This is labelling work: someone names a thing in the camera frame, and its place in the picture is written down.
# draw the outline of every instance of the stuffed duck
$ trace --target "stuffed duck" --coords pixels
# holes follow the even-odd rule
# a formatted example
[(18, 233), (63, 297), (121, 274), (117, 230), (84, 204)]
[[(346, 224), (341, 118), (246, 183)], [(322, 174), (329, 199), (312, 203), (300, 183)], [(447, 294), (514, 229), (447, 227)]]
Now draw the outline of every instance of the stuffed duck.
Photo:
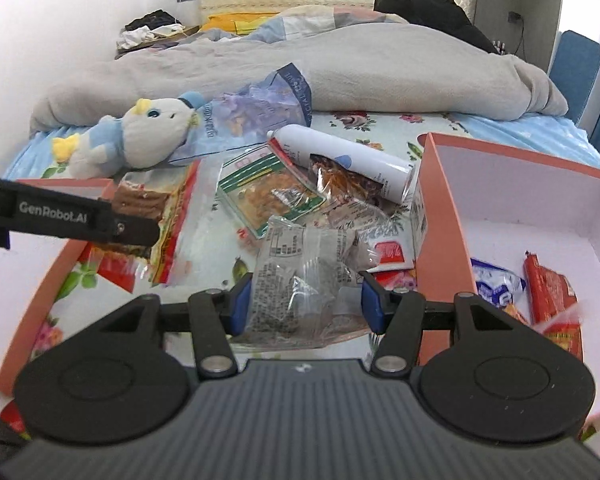
[(53, 139), (58, 163), (68, 162), (73, 178), (113, 176), (124, 167), (150, 168), (167, 158), (198, 124), (198, 92), (177, 99), (138, 99), (121, 119), (105, 116), (83, 134)]

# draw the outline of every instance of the red wrapper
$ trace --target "red wrapper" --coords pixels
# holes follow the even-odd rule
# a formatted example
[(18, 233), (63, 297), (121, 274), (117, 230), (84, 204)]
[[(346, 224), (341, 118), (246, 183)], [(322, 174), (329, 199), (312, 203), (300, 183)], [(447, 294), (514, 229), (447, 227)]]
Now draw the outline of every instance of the red wrapper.
[[(526, 254), (525, 272), (531, 290), (533, 323), (549, 321), (578, 301), (567, 278), (541, 266), (535, 254)], [(579, 322), (555, 323), (544, 331), (544, 335), (582, 361)]]

